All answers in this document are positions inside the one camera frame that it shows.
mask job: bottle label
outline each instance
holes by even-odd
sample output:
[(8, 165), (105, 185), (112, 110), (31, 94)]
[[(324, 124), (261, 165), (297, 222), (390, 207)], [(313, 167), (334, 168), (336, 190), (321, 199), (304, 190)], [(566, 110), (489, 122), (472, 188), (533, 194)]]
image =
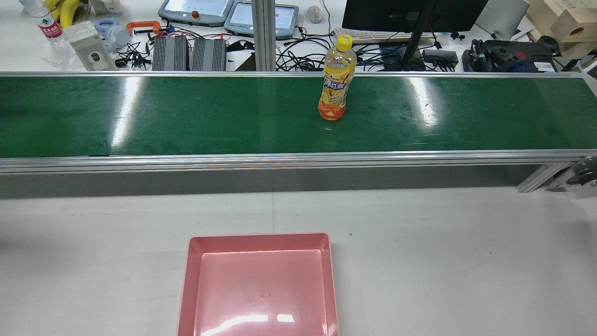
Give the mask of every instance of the bottle label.
[(334, 69), (324, 66), (324, 91), (319, 100), (319, 113), (328, 120), (337, 120), (346, 109), (346, 93), (354, 66)]
[(62, 29), (60, 29), (60, 26), (56, 23), (52, 14), (48, 13), (47, 15), (37, 17), (36, 19), (38, 21), (38, 26), (41, 31), (44, 32), (45, 37), (57, 38), (62, 35)]

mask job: wooden block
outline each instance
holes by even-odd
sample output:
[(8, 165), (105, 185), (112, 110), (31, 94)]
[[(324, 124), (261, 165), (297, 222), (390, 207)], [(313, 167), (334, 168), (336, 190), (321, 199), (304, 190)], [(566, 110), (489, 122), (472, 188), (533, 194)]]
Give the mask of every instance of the wooden block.
[(587, 56), (595, 47), (597, 42), (569, 42), (560, 43), (560, 54), (563, 58), (573, 60)]
[(533, 21), (535, 27), (546, 35), (551, 35), (551, 27), (562, 14), (552, 1), (548, 0), (527, 0), (531, 5), (527, 10), (527, 16)]
[(562, 43), (597, 41), (597, 8), (565, 10), (550, 28)]

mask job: pink tray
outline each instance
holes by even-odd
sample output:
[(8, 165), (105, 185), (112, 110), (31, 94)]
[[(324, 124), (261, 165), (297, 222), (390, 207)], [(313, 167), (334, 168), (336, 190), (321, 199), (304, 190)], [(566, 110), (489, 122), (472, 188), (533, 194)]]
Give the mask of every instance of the pink tray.
[(193, 237), (179, 336), (338, 336), (327, 233)]

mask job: orange juice bottle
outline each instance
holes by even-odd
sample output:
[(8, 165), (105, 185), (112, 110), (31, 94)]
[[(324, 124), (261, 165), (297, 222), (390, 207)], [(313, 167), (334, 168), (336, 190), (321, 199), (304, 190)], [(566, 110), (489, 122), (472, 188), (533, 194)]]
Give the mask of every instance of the orange juice bottle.
[(319, 114), (326, 120), (338, 120), (346, 109), (348, 84), (355, 72), (352, 37), (338, 36), (336, 46), (328, 50), (324, 62), (324, 91), (319, 99)]

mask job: keyboard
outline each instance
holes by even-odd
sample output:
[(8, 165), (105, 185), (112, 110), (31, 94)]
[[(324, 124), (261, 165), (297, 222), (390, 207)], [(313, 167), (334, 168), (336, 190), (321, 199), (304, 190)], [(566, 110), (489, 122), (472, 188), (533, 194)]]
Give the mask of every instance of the keyboard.
[[(374, 44), (385, 42), (408, 42), (410, 33), (393, 33), (393, 32), (369, 32), (366, 30), (353, 30), (336, 28), (334, 29), (336, 36), (346, 34), (352, 36), (352, 44)], [(432, 39), (432, 33), (423, 33), (421, 40)]]

